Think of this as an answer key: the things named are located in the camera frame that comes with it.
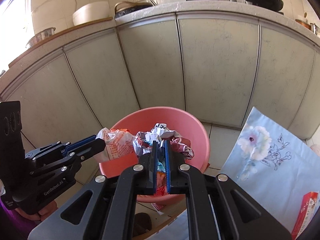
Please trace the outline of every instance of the countertop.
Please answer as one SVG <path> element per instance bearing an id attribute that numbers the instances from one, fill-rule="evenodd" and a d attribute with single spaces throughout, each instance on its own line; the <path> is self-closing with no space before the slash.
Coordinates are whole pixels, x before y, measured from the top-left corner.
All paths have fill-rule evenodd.
<path id="1" fill-rule="evenodd" d="M 194 0 L 166 3 L 139 10 L 117 19 L 106 18 L 89 22 L 55 34 L 53 37 L 41 42 L 40 44 L 37 44 L 33 48 L 28 49 L 9 64 L 9 70 L 1 77 L 0 91 L 4 91 L 10 85 L 10 83 L 30 65 L 37 62 L 47 54 L 60 49 L 64 45 L 75 40 L 79 40 L 80 38 L 86 37 L 93 33 L 133 22 L 138 22 L 144 19 L 165 16 L 166 14 L 172 13 L 179 15 L 180 13 L 183 14 L 187 12 L 230 12 L 237 14 L 240 17 L 252 17 L 262 21 L 267 20 L 267 22 L 273 22 L 285 26 L 292 31 L 301 34 L 311 41 L 311 43 L 320 47 L 320 38 L 314 35 L 310 30 L 286 16 L 265 8 L 223 0 Z"/>

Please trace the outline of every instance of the plastic bag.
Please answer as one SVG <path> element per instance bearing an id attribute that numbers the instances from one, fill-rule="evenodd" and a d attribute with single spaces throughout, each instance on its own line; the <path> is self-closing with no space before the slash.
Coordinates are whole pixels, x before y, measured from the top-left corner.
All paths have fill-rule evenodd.
<path id="1" fill-rule="evenodd" d="M 127 129 L 103 128 L 96 138 L 103 139 L 106 143 L 104 151 L 94 156 L 98 163 L 114 160 L 134 152 L 132 145 L 134 136 Z"/>

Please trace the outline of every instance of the metal screw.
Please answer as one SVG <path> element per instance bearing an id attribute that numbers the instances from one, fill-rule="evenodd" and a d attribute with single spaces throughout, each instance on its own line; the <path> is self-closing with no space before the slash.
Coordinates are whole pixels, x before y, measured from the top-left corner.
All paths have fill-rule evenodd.
<path id="1" fill-rule="evenodd" d="M 181 164 L 180 165 L 180 170 L 188 171 L 188 170 L 190 170 L 190 166 L 188 164 Z"/>
<path id="2" fill-rule="evenodd" d="M 106 177 L 105 176 L 102 176 L 102 175 L 99 175 L 97 176 L 95 179 L 94 179 L 96 182 L 98 183 L 102 183 L 106 180 Z"/>
<path id="3" fill-rule="evenodd" d="M 218 180 L 220 180 L 220 181 L 227 181 L 227 180 L 228 180 L 228 176 L 225 175 L 225 174 L 219 174 Z"/>
<path id="4" fill-rule="evenodd" d="M 143 170 L 143 166 L 141 164 L 136 164 L 133 166 L 133 170 L 134 171 L 142 171 Z"/>

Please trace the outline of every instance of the white container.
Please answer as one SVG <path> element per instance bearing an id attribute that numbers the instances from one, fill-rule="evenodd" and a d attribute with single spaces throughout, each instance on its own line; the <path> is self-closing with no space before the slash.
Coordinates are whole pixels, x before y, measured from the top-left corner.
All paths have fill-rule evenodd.
<path id="1" fill-rule="evenodd" d="M 82 6 L 72 15 L 73 24 L 79 25 L 94 20 L 107 18 L 110 15 L 110 7 L 107 1 L 93 2 Z"/>

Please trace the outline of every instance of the crumpled paper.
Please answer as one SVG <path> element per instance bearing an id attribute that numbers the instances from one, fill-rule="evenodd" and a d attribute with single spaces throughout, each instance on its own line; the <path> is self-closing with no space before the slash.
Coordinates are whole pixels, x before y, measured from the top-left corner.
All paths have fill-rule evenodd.
<path id="1" fill-rule="evenodd" d="M 177 131 L 167 128 L 165 123 L 157 123 L 150 132 L 138 132 L 133 141 L 134 151 L 138 156 L 150 153 L 152 152 L 153 141 L 157 141 L 161 148 L 163 147 L 163 140 L 167 138 L 170 138 L 173 151 L 182 153 L 189 160 L 194 157 L 194 152 L 190 148 L 190 140 L 183 138 Z M 159 161 L 162 162 L 162 159 L 163 151 L 160 151 Z"/>
<path id="2" fill-rule="evenodd" d="M 103 128 L 97 134 L 97 138 L 103 139 L 106 143 L 105 149 L 94 156 L 98 163 L 114 160 L 134 152 L 132 146 L 134 136 L 127 129 Z"/>

